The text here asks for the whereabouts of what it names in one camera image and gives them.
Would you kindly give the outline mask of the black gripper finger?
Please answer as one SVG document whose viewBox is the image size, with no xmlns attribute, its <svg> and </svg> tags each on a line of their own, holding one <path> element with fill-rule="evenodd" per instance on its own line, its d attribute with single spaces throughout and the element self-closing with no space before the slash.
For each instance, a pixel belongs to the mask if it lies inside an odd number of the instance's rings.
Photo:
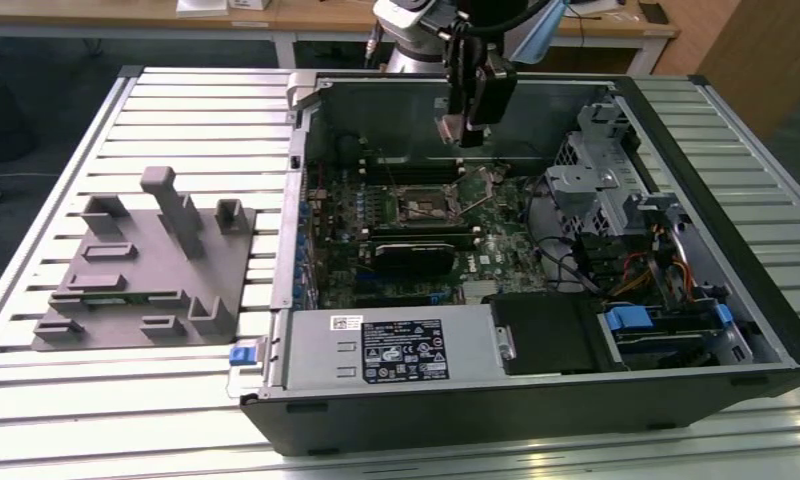
<svg viewBox="0 0 800 480">
<path fill-rule="evenodd" d="M 473 67 L 464 68 L 461 147 L 482 145 L 484 130 L 501 121 L 516 85 L 516 70 L 500 54 L 486 54 Z"/>
<path fill-rule="evenodd" d="M 464 115 L 474 96 L 476 70 L 485 61 L 485 43 L 474 36 L 454 34 L 445 45 L 445 78 L 449 84 L 449 115 Z"/>
</svg>

